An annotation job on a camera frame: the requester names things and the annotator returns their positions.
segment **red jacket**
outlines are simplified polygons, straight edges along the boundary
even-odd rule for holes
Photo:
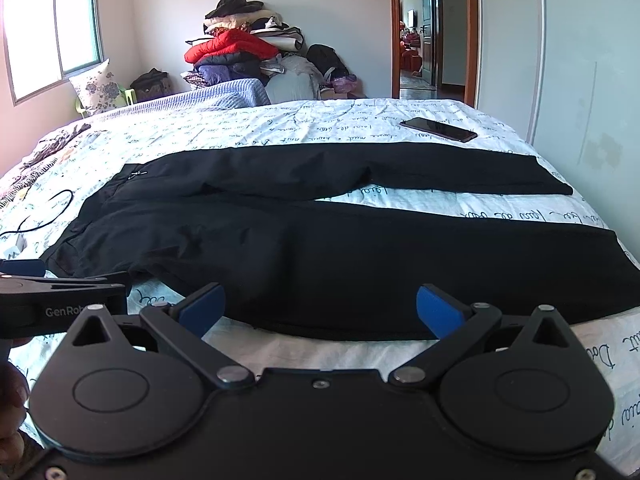
[[[184,60],[196,64],[205,56],[221,56],[235,52],[250,52],[263,60],[278,55],[278,49],[266,41],[239,28],[230,28],[207,43],[192,46],[184,55]]]

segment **window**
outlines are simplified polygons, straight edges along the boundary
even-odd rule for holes
[[[95,0],[4,0],[16,101],[100,63]]]

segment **white blanket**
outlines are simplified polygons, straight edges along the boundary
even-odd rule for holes
[[[478,138],[468,144],[399,126],[424,117],[472,130]],[[454,101],[339,100],[293,102],[259,108],[211,111],[192,105],[182,110],[146,112],[103,123],[63,164],[41,177],[24,202],[9,206],[0,219],[0,232],[16,228],[27,216],[27,229],[62,209],[47,200],[63,189],[75,193],[72,205],[50,227],[27,234],[22,257],[38,257],[55,243],[82,202],[128,162],[148,162],[167,153],[229,146],[265,146],[300,142],[440,142],[464,148],[537,155],[505,124]],[[540,164],[562,180],[544,159]],[[441,191],[385,189],[368,186],[328,200],[374,207],[401,208],[448,216],[490,217],[513,221],[572,222],[605,228],[597,213],[576,192],[573,196],[497,196]],[[158,282],[135,287],[132,312],[150,297],[180,299]],[[574,328],[616,396],[616,413],[600,446],[601,454],[625,473],[640,468],[640,309],[612,319]],[[16,349],[12,360],[34,381],[60,336]],[[221,320],[205,340],[233,359],[260,373],[264,367],[378,368],[386,377],[402,362],[433,342],[319,342],[254,330]]]

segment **floral cushion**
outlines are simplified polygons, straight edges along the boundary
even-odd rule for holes
[[[100,114],[127,105],[120,93],[113,72],[109,70],[109,60],[87,72],[70,77],[69,81],[89,115]]]

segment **bed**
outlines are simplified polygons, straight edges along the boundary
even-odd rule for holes
[[[216,92],[224,93],[225,88],[220,85]],[[38,177],[23,200],[14,200],[0,210],[0,232],[15,229],[27,217],[30,219],[25,229],[50,220],[68,201],[68,195],[49,201],[51,197],[61,190],[72,190],[74,197],[69,208],[52,225],[25,235],[27,247],[20,257],[37,258],[57,241],[78,214],[82,202],[125,163],[148,162],[184,150],[304,142],[449,143],[398,125],[417,116],[475,131],[478,134],[475,148],[535,155],[542,166],[563,180],[506,124],[456,101],[366,99],[257,106],[262,104],[261,95],[244,98],[237,93],[213,96],[210,92],[209,89],[188,92],[88,120],[92,129],[81,142]],[[577,192],[573,196],[498,196],[367,186],[328,200],[448,216],[607,227]],[[638,266],[633,256],[626,254]],[[180,299],[162,283],[148,280],[134,286],[129,311],[138,312],[154,301],[175,303]],[[614,418],[599,451],[622,472],[631,474],[640,468],[640,307],[575,326],[574,331],[616,397]],[[28,346],[14,349],[10,358],[33,383],[61,338],[61,335],[37,338]],[[226,318],[204,339],[256,374],[265,367],[378,368],[384,377],[434,344],[309,340],[255,330]],[[26,429],[33,431],[29,421]]]

